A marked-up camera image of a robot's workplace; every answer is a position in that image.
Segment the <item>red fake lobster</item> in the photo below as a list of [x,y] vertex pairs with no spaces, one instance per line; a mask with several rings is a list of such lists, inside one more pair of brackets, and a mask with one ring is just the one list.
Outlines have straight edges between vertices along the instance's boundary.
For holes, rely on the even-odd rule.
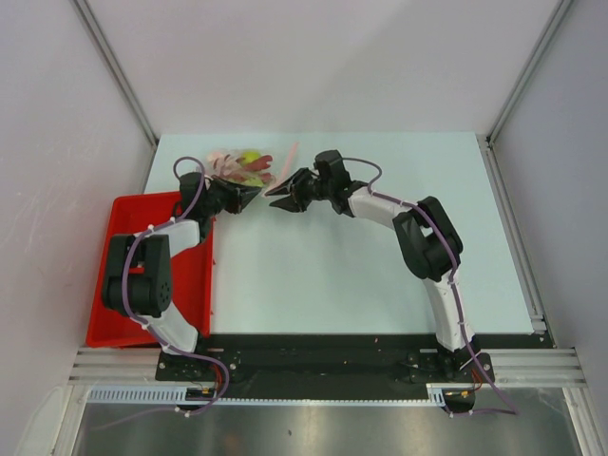
[[207,156],[208,174],[237,184],[265,187],[276,179],[270,171],[273,160],[258,149],[218,150]]

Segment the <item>clear zip top bag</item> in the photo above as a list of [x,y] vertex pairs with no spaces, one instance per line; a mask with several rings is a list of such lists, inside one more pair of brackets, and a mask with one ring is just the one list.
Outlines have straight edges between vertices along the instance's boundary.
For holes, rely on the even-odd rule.
[[218,149],[207,156],[205,177],[259,188],[268,197],[291,175],[298,147],[295,142],[279,167],[275,156],[262,149]]

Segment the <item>green fake pear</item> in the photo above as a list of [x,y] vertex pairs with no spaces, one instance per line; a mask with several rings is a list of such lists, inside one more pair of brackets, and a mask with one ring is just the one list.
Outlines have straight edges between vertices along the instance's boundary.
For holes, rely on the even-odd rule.
[[261,158],[261,154],[255,149],[246,150],[239,158],[244,176],[243,183],[245,185],[261,187],[263,185],[263,181],[259,177],[259,165],[257,164],[257,160]]

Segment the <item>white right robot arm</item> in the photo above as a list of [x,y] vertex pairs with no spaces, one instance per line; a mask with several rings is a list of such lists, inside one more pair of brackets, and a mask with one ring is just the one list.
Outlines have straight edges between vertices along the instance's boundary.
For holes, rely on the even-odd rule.
[[336,150],[321,152],[313,169],[298,169],[266,195],[276,198],[273,207],[292,213],[305,212],[315,200],[327,200],[339,215],[393,230],[406,266],[427,290],[439,344],[439,372],[449,381],[462,380],[471,372],[479,346],[459,291],[460,236],[436,198],[412,203],[382,194],[372,189],[372,181],[353,180],[347,160]]

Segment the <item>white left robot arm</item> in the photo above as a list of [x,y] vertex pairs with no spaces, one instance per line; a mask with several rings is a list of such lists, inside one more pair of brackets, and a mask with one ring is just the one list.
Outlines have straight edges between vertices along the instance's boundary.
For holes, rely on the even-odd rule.
[[261,192],[259,186],[205,178],[201,172],[179,177],[180,212],[160,225],[109,241],[101,300],[105,308],[130,318],[178,355],[177,368],[197,380],[210,368],[210,357],[197,348],[199,331],[173,301],[171,260],[209,238],[221,212],[239,214]]

